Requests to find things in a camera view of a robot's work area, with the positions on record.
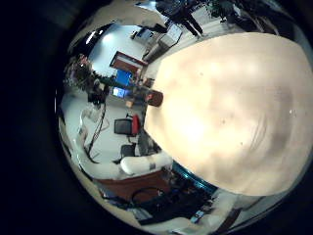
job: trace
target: wooden desk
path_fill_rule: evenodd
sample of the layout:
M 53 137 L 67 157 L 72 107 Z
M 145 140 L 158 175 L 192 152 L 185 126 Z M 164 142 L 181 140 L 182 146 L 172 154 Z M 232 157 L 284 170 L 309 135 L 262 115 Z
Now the wooden desk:
M 185 48 L 159 67 L 145 129 L 180 165 L 238 194 L 290 188 L 313 141 L 313 74 L 282 37 L 237 33 Z

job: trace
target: man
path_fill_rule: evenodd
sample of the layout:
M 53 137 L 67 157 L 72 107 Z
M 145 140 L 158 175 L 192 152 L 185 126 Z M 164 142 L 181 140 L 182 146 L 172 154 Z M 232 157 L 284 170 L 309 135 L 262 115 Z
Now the man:
M 206 36 L 201 26 L 183 6 L 180 0 L 156 0 L 156 9 L 175 23 L 185 26 L 197 39 Z

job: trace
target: red chair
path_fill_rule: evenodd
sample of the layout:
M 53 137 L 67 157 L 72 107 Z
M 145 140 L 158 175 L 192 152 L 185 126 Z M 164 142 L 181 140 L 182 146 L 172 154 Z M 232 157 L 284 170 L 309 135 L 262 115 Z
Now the red chair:
M 114 121 L 114 133 L 127 135 L 128 141 L 132 143 L 129 138 L 135 137 L 140 130 L 141 124 L 137 115 L 126 115 L 126 118 L 116 119 Z

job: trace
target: fisheye lens view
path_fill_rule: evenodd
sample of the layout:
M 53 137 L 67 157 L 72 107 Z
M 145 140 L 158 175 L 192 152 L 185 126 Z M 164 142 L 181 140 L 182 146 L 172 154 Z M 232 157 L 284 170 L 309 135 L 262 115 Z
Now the fisheye lens view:
M 58 133 L 104 211 L 148 234 L 226 234 L 301 182 L 313 50 L 277 1 L 113 0 L 74 31 Z

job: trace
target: blue screen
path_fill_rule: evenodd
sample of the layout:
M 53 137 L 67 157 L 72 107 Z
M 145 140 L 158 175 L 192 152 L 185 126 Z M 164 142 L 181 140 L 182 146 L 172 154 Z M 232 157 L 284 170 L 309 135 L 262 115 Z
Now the blue screen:
M 124 71 L 124 70 L 118 70 L 117 71 L 117 76 L 116 76 L 116 81 L 123 84 L 123 85 L 128 85 L 131 79 L 131 72 L 129 71 Z M 122 88 L 114 87 L 113 88 L 113 95 L 124 98 L 125 94 L 127 91 Z

